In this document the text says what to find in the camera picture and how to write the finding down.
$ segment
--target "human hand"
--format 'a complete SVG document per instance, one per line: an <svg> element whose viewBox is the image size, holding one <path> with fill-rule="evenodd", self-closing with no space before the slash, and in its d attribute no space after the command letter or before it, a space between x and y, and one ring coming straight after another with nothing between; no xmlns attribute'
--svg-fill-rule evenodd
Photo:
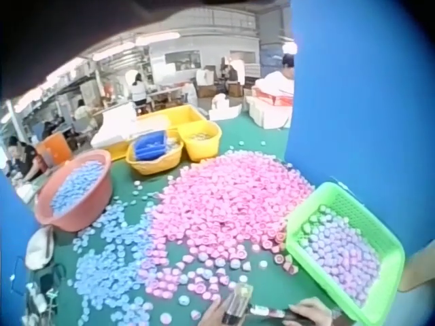
<svg viewBox="0 0 435 326"><path fill-rule="evenodd" d="M225 309L230 303L230 296L225 299L221 304L221 300L214 301L207 311L204 313L198 326L223 326L222 318L224 317ZM243 317L237 326L241 326L245 318Z"/></svg>
<svg viewBox="0 0 435 326"><path fill-rule="evenodd" d="M303 317L311 319L316 326L332 326L332 312L316 297L305 299L296 306L290 306L290 310ZM285 326L300 326L295 321L283 321Z"/></svg>

